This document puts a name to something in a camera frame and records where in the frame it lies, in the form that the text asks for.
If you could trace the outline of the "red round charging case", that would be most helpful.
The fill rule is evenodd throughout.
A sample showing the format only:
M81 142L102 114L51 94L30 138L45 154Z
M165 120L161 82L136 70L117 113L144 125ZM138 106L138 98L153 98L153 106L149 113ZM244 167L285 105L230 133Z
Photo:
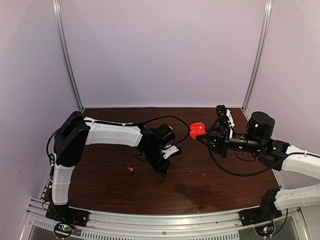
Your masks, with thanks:
M196 122L189 126L189 135L194 140L196 140L198 136L206 135L206 133L206 126L202 122Z

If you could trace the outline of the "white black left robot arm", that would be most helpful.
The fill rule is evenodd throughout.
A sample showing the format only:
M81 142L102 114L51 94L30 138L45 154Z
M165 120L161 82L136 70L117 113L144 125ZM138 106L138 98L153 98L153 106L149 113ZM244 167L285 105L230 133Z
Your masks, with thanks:
M51 165L49 209L61 222L72 218L68 193L75 166L81 161L85 146L123 145L137 148L159 174L166 174L169 158L179 155L181 148L174 145L173 129L162 124L149 128L145 123L120 123L85 117L74 111L50 137L53 152L48 152Z

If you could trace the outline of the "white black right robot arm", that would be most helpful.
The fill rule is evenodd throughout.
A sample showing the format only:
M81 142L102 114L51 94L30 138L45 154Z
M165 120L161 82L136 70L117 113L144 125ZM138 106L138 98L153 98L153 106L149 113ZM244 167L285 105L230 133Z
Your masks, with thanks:
M214 164L223 172L236 177L253 177L269 170L295 172L315 179L320 177L320 156L288 142L272 139L275 120L268 114L251 114L245 132L234 131L231 112L217 107L217 119L206 128L201 122L190 126L192 139L206 145ZM236 173L218 163L215 154L225 158L228 151L250 153L264 169L252 173ZM316 206L320 203L318 184L296 189L269 190L256 210L259 220L268 220L276 211Z

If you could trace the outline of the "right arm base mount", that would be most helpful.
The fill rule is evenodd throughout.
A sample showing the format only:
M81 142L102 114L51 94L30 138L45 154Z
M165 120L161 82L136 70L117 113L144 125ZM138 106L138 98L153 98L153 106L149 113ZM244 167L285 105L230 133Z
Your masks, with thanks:
M255 233L264 239L276 233L275 219L281 216L282 212L271 206L258 206L239 212L242 226L253 226Z

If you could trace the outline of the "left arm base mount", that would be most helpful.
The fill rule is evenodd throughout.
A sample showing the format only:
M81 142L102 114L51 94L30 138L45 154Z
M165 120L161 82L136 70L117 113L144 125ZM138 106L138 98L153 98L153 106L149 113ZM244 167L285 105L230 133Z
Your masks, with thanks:
M54 205L50 203L45 214L46 218L54 220L53 233L60 239L66 239L78 231L77 227L86 227L89 212L70 208L65 205Z

